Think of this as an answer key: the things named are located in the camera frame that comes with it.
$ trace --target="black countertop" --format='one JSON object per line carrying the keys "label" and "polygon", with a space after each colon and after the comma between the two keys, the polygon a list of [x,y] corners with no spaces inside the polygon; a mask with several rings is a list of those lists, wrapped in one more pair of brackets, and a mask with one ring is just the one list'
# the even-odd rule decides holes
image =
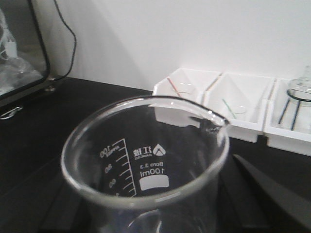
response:
{"label": "black countertop", "polygon": [[[25,99],[22,111],[0,121],[0,232],[39,231],[64,185],[59,166],[62,146],[84,118],[110,103],[150,94],[67,79],[54,92]],[[310,232],[302,225],[311,224],[311,215],[301,221],[295,218],[310,213],[305,208],[311,203],[311,157],[269,148],[265,140],[261,137],[257,143],[249,143],[231,139],[230,155],[237,156],[230,156],[222,177],[239,221],[242,225],[252,222],[243,214],[252,205],[241,205],[243,195],[236,189],[244,185],[243,193],[248,192],[265,215],[270,230],[265,232]],[[232,170],[233,163],[239,172]],[[237,182],[235,176],[243,181]],[[285,202],[290,208],[282,207]]]}

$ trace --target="100ml label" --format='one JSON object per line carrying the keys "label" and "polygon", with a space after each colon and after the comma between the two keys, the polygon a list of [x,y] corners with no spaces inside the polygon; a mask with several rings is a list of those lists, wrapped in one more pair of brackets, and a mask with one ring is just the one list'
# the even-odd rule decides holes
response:
{"label": "100ml label", "polygon": [[164,168],[151,168],[147,171],[140,171],[140,177],[164,174],[164,171]]}

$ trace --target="brand logo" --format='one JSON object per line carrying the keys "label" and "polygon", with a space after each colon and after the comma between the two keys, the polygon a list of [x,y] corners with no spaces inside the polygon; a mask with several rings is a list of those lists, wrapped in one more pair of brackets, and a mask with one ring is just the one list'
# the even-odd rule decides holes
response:
{"label": "brand logo", "polygon": [[163,147],[161,147],[160,144],[157,144],[155,148],[152,150],[152,153],[156,156],[163,156],[165,155],[166,151],[164,150]]}

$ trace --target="glass beaker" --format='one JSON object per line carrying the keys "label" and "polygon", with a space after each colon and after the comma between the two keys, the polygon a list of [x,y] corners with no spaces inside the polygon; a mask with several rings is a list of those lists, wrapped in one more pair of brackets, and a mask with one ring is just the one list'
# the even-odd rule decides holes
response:
{"label": "glass beaker", "polygon": [[72,132],[61,168],[88,200],[96,232],[214,232],[228,124],[178,97],[124,100]]}

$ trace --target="black table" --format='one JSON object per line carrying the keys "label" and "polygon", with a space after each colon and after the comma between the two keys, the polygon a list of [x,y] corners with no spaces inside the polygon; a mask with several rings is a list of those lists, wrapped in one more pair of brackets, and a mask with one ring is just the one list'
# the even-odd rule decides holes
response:
{"label": "black table", "polygon": [[[70,232],[78,221],[76,212],[83,207],[78,206],[79,197],[60,172],[66,138],[96,110],[150,94],[71,78],[54,92],[41,91],[23,99],[22,111],[0,121],[0,232]],[[269,148],[265,137],[257,143],[231,139],[221,173],[223,228],[231,232],[310,232],[302,225],[311,222],[311,216],[299,220],[309,213],[305,208],[311,203],[310,167],[311,157]],[[279,197],[284,190],[289,194],[285,192],[283,200]],[[64,207],[64,199],[72,208]],[[284,209],[284,202],[293,206]]]}

